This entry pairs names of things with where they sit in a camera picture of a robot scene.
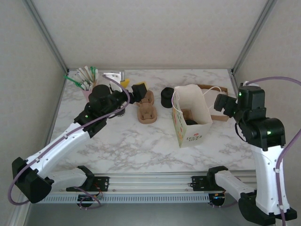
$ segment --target pen holder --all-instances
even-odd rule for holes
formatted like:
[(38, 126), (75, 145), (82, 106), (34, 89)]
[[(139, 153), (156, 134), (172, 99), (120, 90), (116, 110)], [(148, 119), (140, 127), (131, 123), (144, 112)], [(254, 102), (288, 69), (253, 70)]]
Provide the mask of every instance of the pen holder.
[(82, 92), (83, 92), (84, 97), (86, 98), (86, 101), (88, 103), (89, 102), (89, 95), (92, 93), (92, 90), (88, 90), (88, 91), (82, 90)]

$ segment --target kraft paper bag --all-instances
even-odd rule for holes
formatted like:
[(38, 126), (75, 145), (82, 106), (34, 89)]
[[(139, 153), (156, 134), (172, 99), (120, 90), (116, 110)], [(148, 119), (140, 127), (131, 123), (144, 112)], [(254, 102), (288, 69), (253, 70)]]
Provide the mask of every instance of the kraft paper bag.
[[(174, 88), (172, 118), (180, 147), (191, 147), (202, 143), (208, 133), (212, 119), (202, 90), (197, 85)], [(186, 125), (181, 109), (191, 110), (197, 125)]]

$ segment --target white marble surface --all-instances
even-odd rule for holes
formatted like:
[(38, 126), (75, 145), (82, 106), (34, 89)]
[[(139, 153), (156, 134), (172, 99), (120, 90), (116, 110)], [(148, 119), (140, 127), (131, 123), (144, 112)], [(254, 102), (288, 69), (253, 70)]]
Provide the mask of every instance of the white marble surface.
[[(127, 70), (126, 77), (130, 79), (130, 86), (147, 82), (155, 95), (157, 121), (149, 125), (139, 123), (137, 106), (129, 105), (123, 117), (108, 120), (90, 141), (62, 159), (56, 170), (73, 169), (78, 165), (85, 165), (94, 173), (204, 171), (219, 165), (230, 170), (255, 169), (250, 147), (237, 137), (233, 119), (214, 121), (201, 145), (179, 148), (172, 109), (160, 103), (164, 87), (187, 84), (227, 87), (229, 95), (234, 96), (227, 70)], [(52, 138), (73, 122), (85, 104), (80, 89), (67, 81)]]

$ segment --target yellow object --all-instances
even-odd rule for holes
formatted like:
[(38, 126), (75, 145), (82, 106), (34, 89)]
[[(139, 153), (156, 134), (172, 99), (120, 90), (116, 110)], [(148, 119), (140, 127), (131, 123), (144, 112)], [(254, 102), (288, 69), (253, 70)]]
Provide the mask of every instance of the yellow object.
[(126, 88), (129, 83), (130, 83), (130, 79), (125, 79), (124, 81), (120, 82), (123, 88)]
[(144, 84), (144, 85), (145, 85), (145, 87), (146, 87), (146, 89), (147, 89), (147, 90), (149, 89), (149, 88), (147, 88), (146, 82), (144, 82), (144, 81), (142, 81), (142, 82), (139, 82), (139, 83), (137, 83), (137, 84), (135, 84), (135, 85), (140, 85), (140, 84)]

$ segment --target paper bag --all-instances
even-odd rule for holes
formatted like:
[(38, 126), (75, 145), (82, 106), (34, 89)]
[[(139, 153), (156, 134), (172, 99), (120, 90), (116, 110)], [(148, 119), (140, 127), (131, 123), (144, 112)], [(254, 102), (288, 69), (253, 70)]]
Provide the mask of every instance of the paper bag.
[[(174, 88), (172, 118), (180, 147), (196, 146), (202, 143), (208, 133), (212, 119), (202, 90), (197, 85)], [(186, 125), (181, 109), (191, 110), (197, 125)]]

